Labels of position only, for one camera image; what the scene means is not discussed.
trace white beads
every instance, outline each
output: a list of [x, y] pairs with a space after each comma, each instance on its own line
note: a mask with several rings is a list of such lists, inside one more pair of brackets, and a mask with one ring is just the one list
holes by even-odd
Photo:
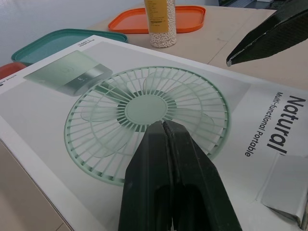
[[167, 1], [168, 32], [150, 33], [150, 44], [154, 47], [171, 47], [177, 42], [177, 28], [175, 19], [175, 0]]

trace fan box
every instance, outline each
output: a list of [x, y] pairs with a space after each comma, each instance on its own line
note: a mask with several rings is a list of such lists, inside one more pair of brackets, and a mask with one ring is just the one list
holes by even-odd
[[307, 91], [89, 39], [0, 81], [0, 138], [74, 230], [117, 230], [125, 164], [160, 119], [211, 158], [243, 231], [303, 228]]

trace bottle label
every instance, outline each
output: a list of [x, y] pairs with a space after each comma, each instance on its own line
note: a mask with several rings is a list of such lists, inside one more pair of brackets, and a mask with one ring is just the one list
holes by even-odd
[[144, 0], [149, 19], [149, 32], [167, 33], [168, 10], [167, 0]]

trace teal tray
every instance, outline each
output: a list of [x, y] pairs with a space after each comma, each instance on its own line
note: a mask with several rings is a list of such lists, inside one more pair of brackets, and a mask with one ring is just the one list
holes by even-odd
[[51, 32], [16, 51], [12, 55], [11, 59], [14, 62], [21, 62], [26, 66], [30, 66], [92, 35], [97, 35], [126, 43], [128, 42], [126, 35], [116, 32], [62, 29]]

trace fan center hub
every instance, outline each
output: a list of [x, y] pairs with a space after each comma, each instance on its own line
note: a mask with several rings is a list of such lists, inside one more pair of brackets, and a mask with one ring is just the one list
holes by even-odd
[[135, 124], [146, 125], [161, 120], [167, 113], [167, 102], [156, 95], [141, 95], [125, 107], [125, 116]]

